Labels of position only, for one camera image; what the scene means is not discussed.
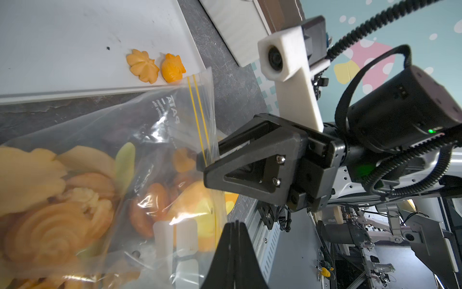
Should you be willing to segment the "clear ziploc bag of cookies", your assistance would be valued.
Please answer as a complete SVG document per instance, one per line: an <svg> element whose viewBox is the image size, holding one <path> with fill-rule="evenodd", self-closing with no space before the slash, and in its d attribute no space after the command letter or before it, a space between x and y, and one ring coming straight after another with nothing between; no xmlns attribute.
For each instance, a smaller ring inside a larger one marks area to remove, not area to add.
<svg viewBox="0 0 462 289"><path fill-rule="evenodd" d="M1 287L198 289L226 223L211 69L1 145Z"/></svg>

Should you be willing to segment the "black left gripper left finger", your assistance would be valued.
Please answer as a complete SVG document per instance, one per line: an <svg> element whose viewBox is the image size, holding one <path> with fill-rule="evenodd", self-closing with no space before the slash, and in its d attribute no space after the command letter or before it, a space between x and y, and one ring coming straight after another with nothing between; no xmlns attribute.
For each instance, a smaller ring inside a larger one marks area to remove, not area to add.
<svg viewBox="0 0 462 289"><path fill-rule="evenodd" d="M227 223L223 228L209 272L201 286L202 289L235 288L235 242L236 223Z"/></svg>

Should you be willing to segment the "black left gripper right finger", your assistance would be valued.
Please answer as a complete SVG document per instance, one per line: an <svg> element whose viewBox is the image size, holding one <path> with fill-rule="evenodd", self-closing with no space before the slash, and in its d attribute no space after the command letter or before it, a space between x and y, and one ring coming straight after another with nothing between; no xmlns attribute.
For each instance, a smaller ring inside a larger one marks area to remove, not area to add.
<svg viewBox="0 0 462 289"><path fill-rule="evenodd" d="M235 288L268 289L245 223L236 221Z"/></svg>

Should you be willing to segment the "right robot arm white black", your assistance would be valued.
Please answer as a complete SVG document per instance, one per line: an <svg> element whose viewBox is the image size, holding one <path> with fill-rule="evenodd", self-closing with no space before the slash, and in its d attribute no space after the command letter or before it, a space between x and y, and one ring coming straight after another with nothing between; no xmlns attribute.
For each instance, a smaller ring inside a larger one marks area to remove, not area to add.
<svg viewBox="0 0 462 289"><path fill-rule="evenodd" d="M279 115L257 114L218 144L220 159L197 156L209 189L286 207L324 209L346 167L366 197L381 203L428 190L446 174L462 144L462 110L400 45L375 57L350 81L334 122L322 121L322 73L341 53L395 20L430 5L400 1L328 47L317 16L258 43L262 73L275 84Z"/></svg>

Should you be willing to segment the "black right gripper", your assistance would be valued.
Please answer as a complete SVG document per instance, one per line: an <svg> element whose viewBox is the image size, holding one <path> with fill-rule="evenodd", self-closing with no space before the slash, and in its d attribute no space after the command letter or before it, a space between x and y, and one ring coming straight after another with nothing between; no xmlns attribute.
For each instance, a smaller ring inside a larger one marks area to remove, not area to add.
<svg viewBox="0 0 462 289"><path fill-rule="evenodd" d="M310 133L306 126L261 113L220 141L221 159L206 165L209 152L206 149L196 157L205 187L273 205L288 200L290 211L320 211L332 197L338 169L347 156L347 141L333 123L325 123L322 133Z"/></svg>

